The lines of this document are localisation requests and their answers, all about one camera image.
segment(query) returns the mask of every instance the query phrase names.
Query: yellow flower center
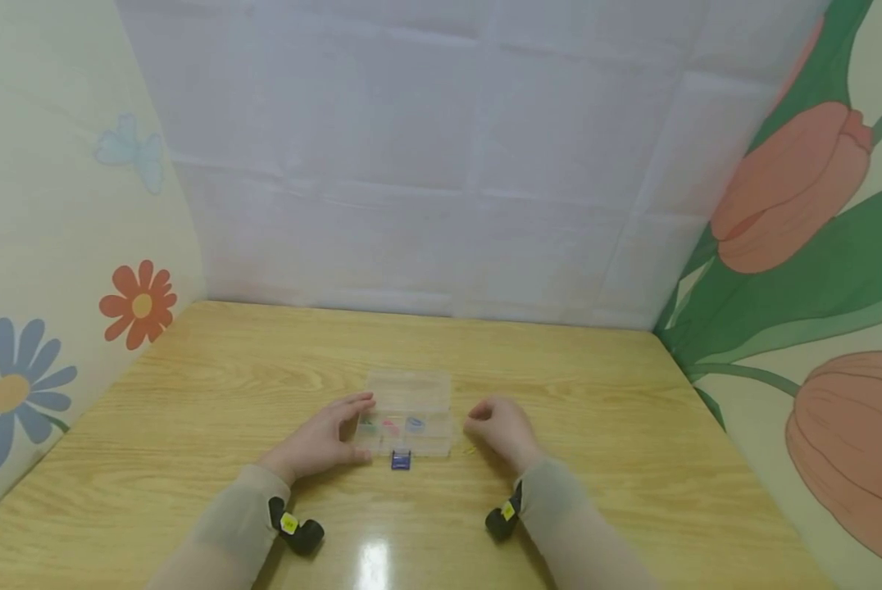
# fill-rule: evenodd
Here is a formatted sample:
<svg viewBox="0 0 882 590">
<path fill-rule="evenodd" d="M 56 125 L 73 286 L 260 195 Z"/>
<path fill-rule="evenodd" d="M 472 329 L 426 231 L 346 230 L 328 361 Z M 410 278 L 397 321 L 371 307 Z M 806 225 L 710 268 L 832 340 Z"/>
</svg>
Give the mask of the yellow flower center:
<svg viewBox="0 0 882 590">
<path fill-rule="evenodd" d="M 149 293 L 140 293 L 133 299 L 133 315 L 142 319 L 152 311 L 152 298 Z"/>
<path fill-rule="evenodd" d="M 7 414 L 27 399 L 31 384 L 20 374 L 6 374 L 0 379 L 0 414 Z"/>
</svg>

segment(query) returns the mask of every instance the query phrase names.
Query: red flower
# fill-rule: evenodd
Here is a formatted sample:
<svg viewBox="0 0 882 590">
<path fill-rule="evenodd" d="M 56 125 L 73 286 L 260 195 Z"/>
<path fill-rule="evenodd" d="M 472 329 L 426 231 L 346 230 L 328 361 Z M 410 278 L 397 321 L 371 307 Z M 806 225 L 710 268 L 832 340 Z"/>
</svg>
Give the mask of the red flower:
<svg viewBox="0 0 882 590">
<path fill-rule="evenodd" d="M 745 274 L 787 261 L 851 200 L 871 149 L 858 111 L 826 102 L 797 114 L 735 171 L 710 219 L 720 259 Z"/>
<path fill-rule="evenodd" d="M 795 397 L 785 446 L 815 498 L 882 557 L 882 352 L 815 368 Z"/>
<path fill-rule="evenodd" d="M 172 311 L 178 299 L 169 284 L 169 271 L 160 270 L 156 277 L 152 275 L 153 266 L 150 261 L 140 262 L 139 272 L 123 265 L 113 271 L 113 286 L 123 293 L 123 297 L 111 294 L 100 299 L 100 312 L 106 317 L 118 317 L 116 322 L 107 328 L 104 338 L 107 342 L 117 340 L 126 328 L 126 348 L 135 350 L 149 339 L 154 342 L 162 334 L 167 325 L 172 324 Z"/>
</svg>

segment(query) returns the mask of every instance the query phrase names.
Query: light blue butterfly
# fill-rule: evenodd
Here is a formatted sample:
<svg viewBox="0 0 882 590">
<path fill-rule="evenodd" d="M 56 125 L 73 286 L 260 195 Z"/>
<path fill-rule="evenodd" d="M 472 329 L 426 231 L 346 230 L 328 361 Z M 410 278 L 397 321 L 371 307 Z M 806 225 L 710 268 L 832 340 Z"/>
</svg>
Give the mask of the light blue butterfly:
<svg viewBox="0 0 882 590">
<path fill-rule="evenodd" d="M 100 135 L 93 156 L 109 166 L 132 164 L 150 193 L 162 192 L 162 137 L 153 133 L 147 141 L 139 143 L 136 117 L 132 113 L 119 117 L 116 131 L 107 130 Z"/>
</svg>

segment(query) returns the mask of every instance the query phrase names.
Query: yellow label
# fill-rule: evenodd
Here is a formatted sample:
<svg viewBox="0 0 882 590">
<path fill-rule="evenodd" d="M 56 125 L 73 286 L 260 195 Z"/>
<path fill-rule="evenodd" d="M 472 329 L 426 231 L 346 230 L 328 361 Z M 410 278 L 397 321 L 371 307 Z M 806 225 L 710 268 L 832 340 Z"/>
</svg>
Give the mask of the yellow label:
<svg viewBox="0 0 882 590">
<path fill-rule="evenodd" d="M 280 517 L 280 530 L 284 530 L 285 533 L 296 533 L 298 526 L 300 526 L 300 523 L 297 521 L 297 518 L 294 518 L 290 513 L 284 513 L 284 516 Z"/>
<path fill-rule="evenodd" d="M 501 508 L 501 512 L 503 513 L 503 520 L 510 520 L 516 515 L 516 510 L 513 509 L 513 502 L 506 501 Z"/>
</svg>

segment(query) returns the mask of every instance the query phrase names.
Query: tulip painting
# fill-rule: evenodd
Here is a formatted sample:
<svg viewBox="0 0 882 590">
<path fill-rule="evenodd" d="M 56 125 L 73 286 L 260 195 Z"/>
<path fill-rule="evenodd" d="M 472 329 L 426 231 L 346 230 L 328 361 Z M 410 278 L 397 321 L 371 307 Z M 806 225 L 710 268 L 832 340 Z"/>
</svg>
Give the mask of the tulip painting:
<svg viewBox="0 0 882 590">
<path fill-rule="evenodd" d="M 815 498 L 882 557 L 882 352 L 815 368 L 795 397 L 785 445 Z"/>
<path fill-rule="evenodd" d="M 726 266 L 787 261 L 853 197 L 871 162 L 871 128 L 837 102 L 799 113 L 739 164 L 711 219 Z"/>
</svg>

